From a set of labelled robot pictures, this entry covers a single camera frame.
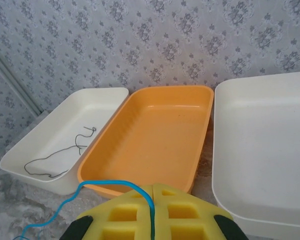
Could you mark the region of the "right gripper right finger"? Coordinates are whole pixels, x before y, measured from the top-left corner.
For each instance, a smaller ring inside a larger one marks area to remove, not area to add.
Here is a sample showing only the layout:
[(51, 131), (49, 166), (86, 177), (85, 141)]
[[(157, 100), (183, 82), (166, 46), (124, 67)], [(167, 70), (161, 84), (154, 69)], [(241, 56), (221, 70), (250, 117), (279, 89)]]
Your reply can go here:
[(152, 187), (156, 240), (247, 240), (230, 213), (168, 185)]

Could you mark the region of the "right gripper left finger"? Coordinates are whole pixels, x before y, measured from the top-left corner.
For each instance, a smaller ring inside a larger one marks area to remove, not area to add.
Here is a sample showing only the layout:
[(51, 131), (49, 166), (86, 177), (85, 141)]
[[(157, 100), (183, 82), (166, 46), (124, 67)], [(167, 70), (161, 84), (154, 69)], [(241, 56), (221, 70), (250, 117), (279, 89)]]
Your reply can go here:
[(131, 190), (81, 213), (61, 240), (150, 240), (150, 207)]

